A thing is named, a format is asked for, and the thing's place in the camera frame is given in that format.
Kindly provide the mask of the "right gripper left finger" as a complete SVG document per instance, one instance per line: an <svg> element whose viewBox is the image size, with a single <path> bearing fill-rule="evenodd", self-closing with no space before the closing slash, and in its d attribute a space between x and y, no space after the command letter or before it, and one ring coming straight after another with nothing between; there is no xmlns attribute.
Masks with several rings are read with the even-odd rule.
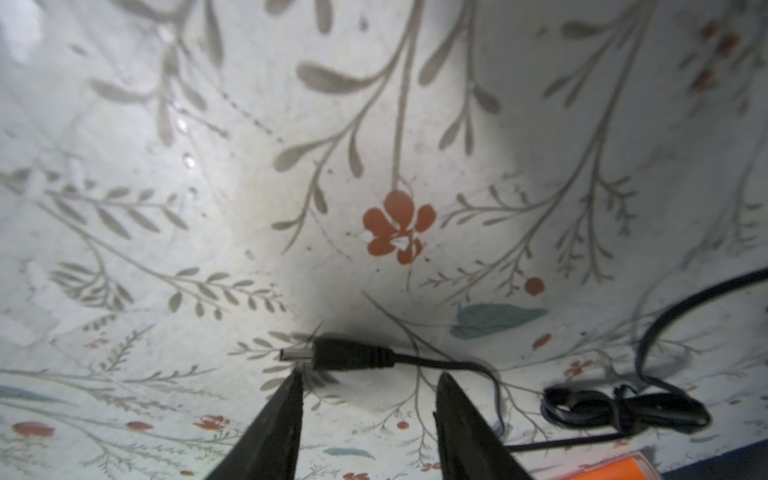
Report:
<svg viewBox="0 0 768 480"><path fill-rule="evenodd" d="M303 387L301 373L294 370L206 479L294 479L302 431Z"/></svg>

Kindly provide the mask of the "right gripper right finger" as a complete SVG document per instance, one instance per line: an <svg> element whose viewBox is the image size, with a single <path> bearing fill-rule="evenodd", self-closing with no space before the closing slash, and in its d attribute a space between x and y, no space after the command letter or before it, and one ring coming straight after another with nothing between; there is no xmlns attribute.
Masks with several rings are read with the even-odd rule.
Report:
<svg viewBox="0 0 768 480"><path fill-rule="evenodd" d="M532 480L464 390L442 373L436 390L438 452L445 480Z"/></svg>

